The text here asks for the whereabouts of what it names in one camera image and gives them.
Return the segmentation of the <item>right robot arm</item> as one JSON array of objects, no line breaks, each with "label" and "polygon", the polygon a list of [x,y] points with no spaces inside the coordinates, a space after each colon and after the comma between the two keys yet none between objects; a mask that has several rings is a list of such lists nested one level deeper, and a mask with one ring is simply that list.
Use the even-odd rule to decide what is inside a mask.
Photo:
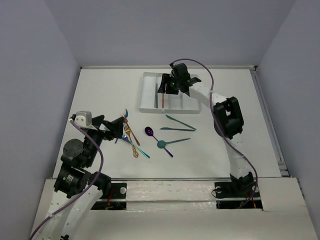
[{"label": "right robot arm", "polygon": [[207,87],[198,77],[192,77],[181,59],[170,63],[170,67],[170,73],[162,74],[158,93],[183,93],[210,109],[213,127],[224,141],[230,164],[230,182],[221,192],[250,201],[258,188],[258,173],[241,151],[244,118],[238,99],[215,93],[214,80],[210,87]]}]

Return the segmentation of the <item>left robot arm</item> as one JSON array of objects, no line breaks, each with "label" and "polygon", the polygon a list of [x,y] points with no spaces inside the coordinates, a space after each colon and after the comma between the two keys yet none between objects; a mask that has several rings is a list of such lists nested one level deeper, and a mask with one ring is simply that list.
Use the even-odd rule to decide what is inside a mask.
[{"label": "left robot arm", "polygon": [[104,115],[92,117],[89,111],[78,111],[68,121],[84,135],[84,139],[74,138],[63,146],[62,165],[47,213],[50,219],[40,234],[42,240],[71,240],[97,200],[113,194],[111,177],[102,173],[103,158],[96,172],[87,169],[96,155],[102,154],[103,141],[122,137],[125,118],[107,121]]}]

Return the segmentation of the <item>teal plastic spoon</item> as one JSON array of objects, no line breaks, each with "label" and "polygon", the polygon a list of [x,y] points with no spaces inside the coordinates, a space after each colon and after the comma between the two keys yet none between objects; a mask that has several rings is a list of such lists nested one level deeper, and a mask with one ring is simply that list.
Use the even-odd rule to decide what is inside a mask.
[{"label": "teal plastic spoon", "polygon": [[190,138],[183,138],[183,139],[177,139],[177,140],[173,140],[173,141],[164,141],[164,140],[159,140],[157,142],[157,147],[160,149],[164,149],[167,145],[169,144],[175,144],[175,143],[179,143],[179,142],[183,142],[183,141],[188,141],[190,140]]}]

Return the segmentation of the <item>dark blue chopstick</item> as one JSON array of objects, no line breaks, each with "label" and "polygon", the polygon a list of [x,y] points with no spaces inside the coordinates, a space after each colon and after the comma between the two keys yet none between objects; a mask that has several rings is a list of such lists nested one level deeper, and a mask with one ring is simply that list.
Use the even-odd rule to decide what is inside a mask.
[{"label": "dark blue chopstick", "polygon": [[154,107],[158,109],[158,83],[155,84],[155,104]]}]

